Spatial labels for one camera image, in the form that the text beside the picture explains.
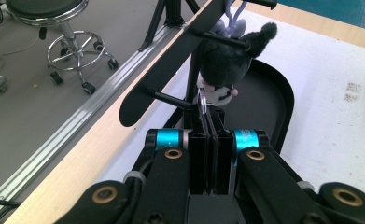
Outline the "black metal frame post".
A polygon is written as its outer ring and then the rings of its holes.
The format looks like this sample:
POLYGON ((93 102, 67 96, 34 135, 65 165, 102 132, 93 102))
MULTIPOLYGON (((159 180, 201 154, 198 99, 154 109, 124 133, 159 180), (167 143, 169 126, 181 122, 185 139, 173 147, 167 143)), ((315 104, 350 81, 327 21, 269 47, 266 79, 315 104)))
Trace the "black metal frame post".
POLYGON ((152 44, 158 26, 160 24, 162 13, 165 13, 165 26, 181 27, 184 24, 185 21, 181 16, 182 1, 185 1, 187 3, 188 7, 193 13, 197 13, 199 11, 200 7, 197 4, 196 0, 158 0, 150 21, 150 25, 147 29, 147 34, 145 36, 144 42, 138 49, 139 52, 144 51, 152 44))

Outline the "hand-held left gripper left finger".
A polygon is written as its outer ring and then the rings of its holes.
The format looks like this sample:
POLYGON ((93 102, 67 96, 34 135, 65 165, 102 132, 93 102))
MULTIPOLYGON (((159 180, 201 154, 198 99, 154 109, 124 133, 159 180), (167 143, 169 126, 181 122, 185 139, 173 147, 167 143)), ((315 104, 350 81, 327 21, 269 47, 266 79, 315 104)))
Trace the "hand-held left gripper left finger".
POLYGON ((205 113, 197 105, 186 108, 182 114, 183 129, 150 129, 145 147, 160 149, 184 148, 190 154, 190 193, 210 192, 210 133, 205 113))

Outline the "black round stool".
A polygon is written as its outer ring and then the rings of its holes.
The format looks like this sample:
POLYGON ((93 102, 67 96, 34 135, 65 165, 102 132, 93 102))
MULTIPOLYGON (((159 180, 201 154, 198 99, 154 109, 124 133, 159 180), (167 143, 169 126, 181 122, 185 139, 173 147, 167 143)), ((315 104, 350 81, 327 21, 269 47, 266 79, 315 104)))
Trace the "black round stool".
POLYGON ((56 38, 47 50, 48 67, 53 71, 50 78, 55 85, 63 83, 59 71, 76 71, 83 90, 92 95, 96 88, 87 82, 82 70, 108 57, 112 70, 119 68, 118 61, 105 49, 105 41, 89 31, 74 31, 69 21, 83 12, 89 0, 6 0, 12 16, 24 24, 39 27, 39 38, 44 40, 47 28, 58 26, 63 34, 56 38))

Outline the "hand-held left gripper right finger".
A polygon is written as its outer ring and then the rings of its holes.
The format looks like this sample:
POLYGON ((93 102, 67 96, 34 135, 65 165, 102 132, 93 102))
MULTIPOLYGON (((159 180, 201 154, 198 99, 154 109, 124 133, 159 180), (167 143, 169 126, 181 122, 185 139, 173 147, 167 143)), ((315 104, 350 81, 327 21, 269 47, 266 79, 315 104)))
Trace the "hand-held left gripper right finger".
POLYGON ((269 144, 268 135, 263 130, 226 129, 224 115, 224 110, 215 106, 209 106, 205 113, 211 136, 209 189, 214 195, 229 193, 231 171, 238 161, 240 151, 269 144))

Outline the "white foam mat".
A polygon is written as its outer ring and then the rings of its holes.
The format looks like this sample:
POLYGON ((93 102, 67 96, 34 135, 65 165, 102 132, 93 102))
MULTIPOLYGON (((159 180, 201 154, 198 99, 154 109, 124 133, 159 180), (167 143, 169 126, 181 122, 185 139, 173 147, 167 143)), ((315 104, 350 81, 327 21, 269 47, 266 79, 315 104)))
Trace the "white foam mat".
POLYGON ((338 181, 365 192, 365 29, 296 11, 243 13, 247 28, 274 21, 276 38, 260 60, 294 93, 282 158, 314 187, 338 181))

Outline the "aluminium frame rail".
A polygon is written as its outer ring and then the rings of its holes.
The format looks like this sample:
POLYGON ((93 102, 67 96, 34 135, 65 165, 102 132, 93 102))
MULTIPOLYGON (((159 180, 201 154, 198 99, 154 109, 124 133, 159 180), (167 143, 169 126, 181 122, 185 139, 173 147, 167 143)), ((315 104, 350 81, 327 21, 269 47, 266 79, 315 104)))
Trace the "aluminium frame rail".
POLYGON ((173 38, 175 28, 161 27, 150 48, 139 51, 144 29, 132 25, 92 26, 106 48, 120 62, 112 70, 107 59, 83 70, 96 87, 93 95, 81 87, 73 71, 55 84, 46 59, 57 27, 40 39, 38 28, 7 21, 0 26, 0 75, 7 88, 0 91, 0 199, 18 202, 33 189, 38 175, 61 155, 65 144, 147 57, 173 38))

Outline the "black rack with tray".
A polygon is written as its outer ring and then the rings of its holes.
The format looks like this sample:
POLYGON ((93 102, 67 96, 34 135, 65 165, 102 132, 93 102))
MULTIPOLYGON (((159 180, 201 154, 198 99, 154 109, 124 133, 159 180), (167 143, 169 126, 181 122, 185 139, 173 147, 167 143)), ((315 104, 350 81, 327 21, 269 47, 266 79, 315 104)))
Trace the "black rack with tray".
MULTIPOLYGON (((155 101, 153 94, 163 92, 182 63, 201 43, 198 34, 214 25, 223 11, 224 0, 207 2, 165 52, 143 72, 121 103, 119 120, 123 126, 131 127, 144 116, 155 101)), ((269 64, 255 60, 239 86, 243 94, 224 107, 226 127, 263 130, 274 150, 280 152, 294 107, 294 94, 287 79, 269 64)))

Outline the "black plush toy keychain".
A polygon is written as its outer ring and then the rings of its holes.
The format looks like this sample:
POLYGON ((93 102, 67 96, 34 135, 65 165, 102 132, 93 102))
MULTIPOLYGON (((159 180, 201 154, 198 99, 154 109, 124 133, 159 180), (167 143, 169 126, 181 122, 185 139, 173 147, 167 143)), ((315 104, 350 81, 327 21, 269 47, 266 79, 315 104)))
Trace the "black plush toy keychain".
POLYGON ((203 60, 197 87, 203 88, 206 102, 209 105, 223 106, 238 95, 234 84, 239 82, 249 70, 253 59, 259 57, 269 42, 277 35, 274 22, 265 23, 259 31, 245 33, 246 20, 239 20, 246 6, 244 1, 232 15, 230 8, 234 0, 227 0, 225 15, 229 24, 219 19, 210 34, 248 44, 247 49, 232 47, 218 40, 206 39, 203 42, 203 60))

